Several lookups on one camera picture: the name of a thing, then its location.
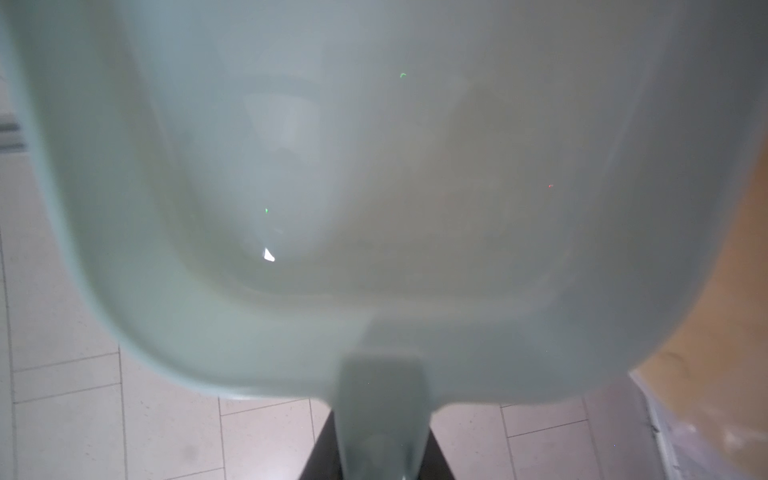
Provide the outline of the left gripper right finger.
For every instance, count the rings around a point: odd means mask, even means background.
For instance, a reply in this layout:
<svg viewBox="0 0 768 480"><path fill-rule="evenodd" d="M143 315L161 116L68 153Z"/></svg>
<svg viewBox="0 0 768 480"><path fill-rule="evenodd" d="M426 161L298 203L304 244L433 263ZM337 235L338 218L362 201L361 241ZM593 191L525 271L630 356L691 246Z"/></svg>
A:
<svg viewBox="0 0 768 480"><path fill-rule="evenodd" d="M454 480L455 476L432 430L424 450L419 480Z"/></svg>

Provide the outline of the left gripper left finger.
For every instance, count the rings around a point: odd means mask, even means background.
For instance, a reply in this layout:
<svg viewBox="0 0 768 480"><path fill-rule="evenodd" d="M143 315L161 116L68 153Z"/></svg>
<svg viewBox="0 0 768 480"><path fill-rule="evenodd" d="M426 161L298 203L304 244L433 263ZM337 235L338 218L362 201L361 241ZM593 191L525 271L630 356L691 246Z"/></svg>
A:
<svg viewBox="0 0 768 480"><path fill-rule="evenodd" d="M331 411L299 477L300 480L342 480L342 465Z"/></svg>

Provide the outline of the grey-green plastic dustpan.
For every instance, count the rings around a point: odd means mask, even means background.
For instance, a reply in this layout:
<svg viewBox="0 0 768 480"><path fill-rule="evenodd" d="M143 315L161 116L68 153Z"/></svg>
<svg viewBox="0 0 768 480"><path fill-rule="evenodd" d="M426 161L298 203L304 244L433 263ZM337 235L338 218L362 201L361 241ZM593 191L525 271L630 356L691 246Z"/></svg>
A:
<svg viewBox="0 0 768 480"><path fill-rule="evenodd" d="M650 356L767 130L763 1L5 1L1 58L94 317L349 479Z"/></svg>

